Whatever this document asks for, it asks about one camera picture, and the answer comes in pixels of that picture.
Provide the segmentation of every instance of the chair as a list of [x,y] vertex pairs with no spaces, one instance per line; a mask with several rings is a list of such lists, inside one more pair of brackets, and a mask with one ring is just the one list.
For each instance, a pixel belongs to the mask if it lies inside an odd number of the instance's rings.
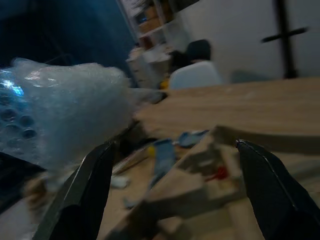
[[211,61],[201,61],[176,70],[169,89],[187,89],[222,85],[223,81]]

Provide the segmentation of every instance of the white chair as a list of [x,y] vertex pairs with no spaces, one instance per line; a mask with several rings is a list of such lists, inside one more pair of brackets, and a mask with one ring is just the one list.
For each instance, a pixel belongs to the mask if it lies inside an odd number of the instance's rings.
[[223,81],[211,61],[201,61],[176,70],[170,78],[169,89],[187,89],[222,85]]

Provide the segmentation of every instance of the wooden table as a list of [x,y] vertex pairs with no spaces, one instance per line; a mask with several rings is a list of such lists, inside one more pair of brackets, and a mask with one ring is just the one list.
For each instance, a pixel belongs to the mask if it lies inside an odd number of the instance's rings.
[[[277,80],[169,91],[169,97],[136,115],[147,132],[176,139],[182,132],[224,125],[260,133],[320,135],[320,78]],[[146,160],[126,173],[132,185],[111,189],[98,240],[128,211],[123,197],[138,200],[152,177]]]

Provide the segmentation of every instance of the bubble wrap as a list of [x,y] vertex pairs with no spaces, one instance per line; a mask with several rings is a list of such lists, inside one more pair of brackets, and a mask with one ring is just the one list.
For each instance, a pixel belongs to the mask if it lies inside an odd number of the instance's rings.
[[0,151],[48,170],[79,164],[128,127],[127,94],[117,68],[18,58],[0,71]]

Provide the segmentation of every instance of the blue wall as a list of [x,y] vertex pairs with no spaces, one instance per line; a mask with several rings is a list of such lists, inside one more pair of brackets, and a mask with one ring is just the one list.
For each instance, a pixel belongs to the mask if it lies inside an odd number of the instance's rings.
[[41,0],[48,30],[77,63],[96,62],[132,76],[126,64],[135,40],[117,0]]

